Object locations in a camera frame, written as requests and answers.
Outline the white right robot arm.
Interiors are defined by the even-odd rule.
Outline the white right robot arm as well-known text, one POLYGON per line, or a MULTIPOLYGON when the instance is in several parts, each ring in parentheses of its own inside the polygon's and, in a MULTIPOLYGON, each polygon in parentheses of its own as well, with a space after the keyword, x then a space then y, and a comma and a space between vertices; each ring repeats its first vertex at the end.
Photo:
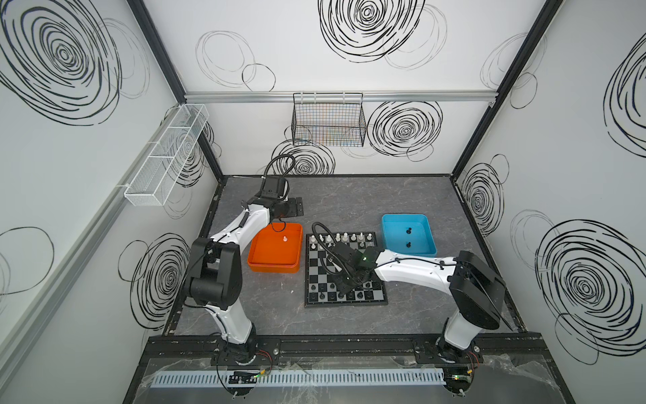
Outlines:
POLYGON ((437 340, 444 355, 471 349, 483 330, 496 330, 506 320, 502 309, 506 283, 485 261, 468 251, 455 257, 424 258, 389 249, 366 247, 363 251, 345 243, 323 243, 321 260, 337 290, 346 295, 373 277, 440 291, 454 299, 457 310, 437 340))

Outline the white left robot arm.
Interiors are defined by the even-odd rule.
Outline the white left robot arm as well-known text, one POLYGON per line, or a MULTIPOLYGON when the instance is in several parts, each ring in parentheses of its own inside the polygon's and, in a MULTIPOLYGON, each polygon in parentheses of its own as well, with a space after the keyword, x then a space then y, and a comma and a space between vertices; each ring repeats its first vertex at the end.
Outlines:
POLYGON ((193 242, 183 291, 212 316, 224 343, 240 353, 251 355, 257 349, 255 326, 240 301, 242 252, 274 220, 302 214, 302 200, 289 197, 288 180, 265 174, 259 191, 242 201, 230 224, 193 242))

